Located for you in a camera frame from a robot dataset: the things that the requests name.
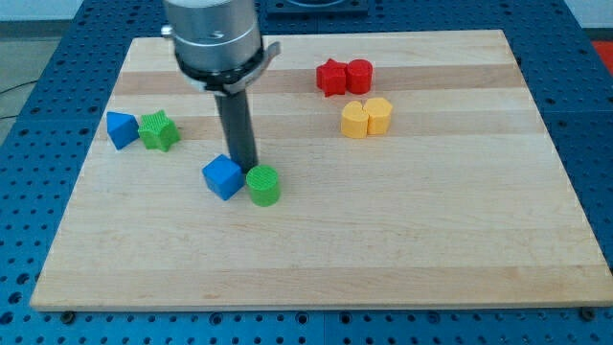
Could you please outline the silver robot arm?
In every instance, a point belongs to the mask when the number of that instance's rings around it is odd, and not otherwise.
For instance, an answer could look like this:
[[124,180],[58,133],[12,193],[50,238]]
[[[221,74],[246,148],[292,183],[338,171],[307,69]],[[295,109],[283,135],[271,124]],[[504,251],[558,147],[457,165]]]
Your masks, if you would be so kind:
[[164,0],[168,24],[162,36],[173,41],[181,72],[197,87],[229,96],[257,80],[281,44],[263,43],[252,0]]

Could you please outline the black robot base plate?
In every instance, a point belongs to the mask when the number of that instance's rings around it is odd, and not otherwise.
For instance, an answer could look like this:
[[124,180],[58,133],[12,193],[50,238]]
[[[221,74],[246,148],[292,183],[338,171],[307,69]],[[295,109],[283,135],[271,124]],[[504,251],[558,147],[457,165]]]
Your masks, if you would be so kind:
[[267,15],[367,14],[369,0],[261,0],[259,9]]

